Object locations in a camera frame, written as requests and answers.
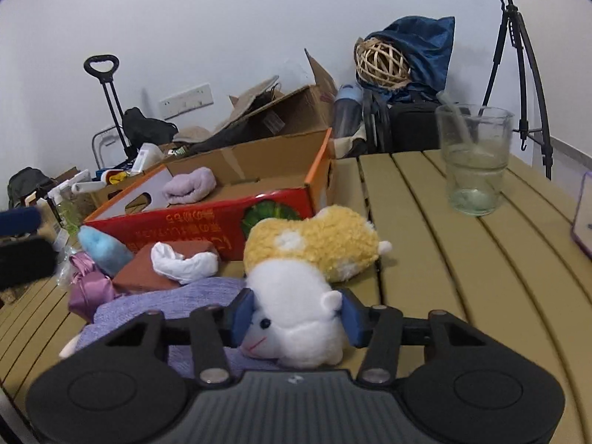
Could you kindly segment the purple knit cloth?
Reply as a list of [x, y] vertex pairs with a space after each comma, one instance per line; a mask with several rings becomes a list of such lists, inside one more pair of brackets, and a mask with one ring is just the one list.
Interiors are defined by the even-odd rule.
[[[168, 291], [155, 291], [118, 297], [101, 305], [96, 310], [93, 322], [83, 328], [73, 353], [106, 336], [133, 318], [148, 310], [164, 313], [167, 320], [184, 319], [197, 308], [207, 305], [228, 306], [242, 288], [243, 279], [236, 277], [206, 277]], [[275, 361], [255, 360], [239, 349], [225, 348], [233, 376], [240, 377], [244, 371], [275, 371]], [[194, 365], [189, 346], [169, 347], [169, 366], [184, 378], [194, 377]]]

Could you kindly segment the yellow white hamster plush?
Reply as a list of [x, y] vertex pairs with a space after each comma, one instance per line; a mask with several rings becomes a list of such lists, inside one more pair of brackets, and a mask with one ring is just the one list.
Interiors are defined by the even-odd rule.
[[243, 257], [255, 304], [242, 354], [286, 368], [339, 364], [346, 346], [339, 318], [343, 297], [333, 286], [391, 249], [372, 222], [346, 206], [326, 206], [301, 221], [258, 222]]

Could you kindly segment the light blue monster plush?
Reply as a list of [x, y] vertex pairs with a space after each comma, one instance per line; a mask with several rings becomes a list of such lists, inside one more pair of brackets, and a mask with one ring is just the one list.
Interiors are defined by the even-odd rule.
[[109, 277], [114, 277], [134, 258], [134, 254], [118, 239], [91, 226], [82, 226], [77, 238], [82, 250]]

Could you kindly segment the small white plush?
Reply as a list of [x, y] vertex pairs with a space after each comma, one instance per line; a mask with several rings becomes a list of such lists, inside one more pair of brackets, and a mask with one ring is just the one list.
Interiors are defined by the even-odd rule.
[[214, 246], [204, 240], [158, 242], [151, 247], [151, 264], [155, 273], [182, 286], [214, 277], [219, 261]]

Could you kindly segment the red brown sponge block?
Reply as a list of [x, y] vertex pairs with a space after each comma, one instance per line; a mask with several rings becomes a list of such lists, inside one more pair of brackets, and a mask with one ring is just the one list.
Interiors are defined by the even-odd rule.
[[214, 277], [220, 257], [207, 240], [145, 245], [112, 279], [120, 293], [165, 291]]

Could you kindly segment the lavender towel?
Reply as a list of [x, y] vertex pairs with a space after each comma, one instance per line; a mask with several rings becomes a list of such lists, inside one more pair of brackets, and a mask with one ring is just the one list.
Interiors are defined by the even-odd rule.
[[199, 167], [189, 174], [177, 174], [162, 189], [169, 205], [190, 205], [206, 198], [217, 186], [213, 171]]

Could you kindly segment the dark backpack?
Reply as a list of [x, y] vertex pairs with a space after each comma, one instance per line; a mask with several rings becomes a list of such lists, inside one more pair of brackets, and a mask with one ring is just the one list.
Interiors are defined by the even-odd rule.
[[55, 181], [40, 169], [25, 167], [14, 174], [8, 181], [8, 208], [14, 209], [24, 205], [25, 198], [37, 189], [51, 189]]

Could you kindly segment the small brown cardboard tray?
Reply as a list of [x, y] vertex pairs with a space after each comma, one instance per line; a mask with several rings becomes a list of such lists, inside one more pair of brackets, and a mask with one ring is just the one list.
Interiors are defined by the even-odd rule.
[[130, 164], [103, 171], [94, 181], [79, 181], [71, 186], [70, 200], [76, 205], [81, 219], [86, 219], [103, 204], [134, 184], [148, 171], [165, 161], [185, 157], [188, 148], [166, 144], [158, 147], [145, 143]]

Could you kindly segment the large open cardboard box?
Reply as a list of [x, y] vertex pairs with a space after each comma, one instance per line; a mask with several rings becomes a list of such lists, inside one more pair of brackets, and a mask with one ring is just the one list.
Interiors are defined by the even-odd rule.
[[189, 145], [189, 154], [330, 127], [335, 82], [311, 54], [306, 58], [314, 76], [312, 84], [283, 94], [276, 76], [259, 83], [238, 98], [229, 118], [211, 137]]

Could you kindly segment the blue water bottle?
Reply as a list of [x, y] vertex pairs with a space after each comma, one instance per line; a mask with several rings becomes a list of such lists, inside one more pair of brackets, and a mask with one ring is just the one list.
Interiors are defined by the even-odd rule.
[[363, 91], [357, 83], [343, 84], [333, 102], [333, 137], [352, 137], [362, 119]]

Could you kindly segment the clear drinking glass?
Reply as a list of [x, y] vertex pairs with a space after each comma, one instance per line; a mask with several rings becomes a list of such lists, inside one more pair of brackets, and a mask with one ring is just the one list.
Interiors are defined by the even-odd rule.
[[466, 215], [494, 212], [511, 153], [513, 113], [472, 104], [441, 105], [435, 118], [448, 203]]

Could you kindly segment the purple tissue box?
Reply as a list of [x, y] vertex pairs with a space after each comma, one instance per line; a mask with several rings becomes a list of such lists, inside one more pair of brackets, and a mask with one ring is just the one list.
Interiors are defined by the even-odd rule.
[[590, 171], [586, 172], [582, 178], [571, 236], [583, 253], [592, 259], [592, 174]]

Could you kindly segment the wicker rattan ball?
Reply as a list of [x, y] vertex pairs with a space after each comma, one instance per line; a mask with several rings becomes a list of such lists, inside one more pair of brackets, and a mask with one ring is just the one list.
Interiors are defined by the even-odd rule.
[[359, 38], [354, 46], [357, 77], [386, 90], [396, 90], [411, 82], [410, 65], [390, 42], [378, 37]]

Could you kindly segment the dark blue fabric bag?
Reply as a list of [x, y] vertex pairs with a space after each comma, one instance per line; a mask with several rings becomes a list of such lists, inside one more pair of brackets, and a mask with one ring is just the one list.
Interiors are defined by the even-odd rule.
[[454, 47], [455, 18], [434, 19], [423, 16], [406, 16], [395, 20], [388, 27], [372, 32], [363, 39], [378, 37], [392, 43], [410, 65], [411, 82], [396, 90], [386, 90], [356, 78], [360, 85], [377, 91], [395, 104], [409, 101], [411, 93], [436, 100], [437, 93], [445, 89], [448, 67]]

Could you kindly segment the wall socket strip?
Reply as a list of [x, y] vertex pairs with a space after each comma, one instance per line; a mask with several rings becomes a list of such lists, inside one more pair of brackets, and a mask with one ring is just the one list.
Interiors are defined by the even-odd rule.
[[158, 102], [158, 108], [163, 119], [170, 119], [213, 103], [211, 85], [204, 83], [162, 99]]

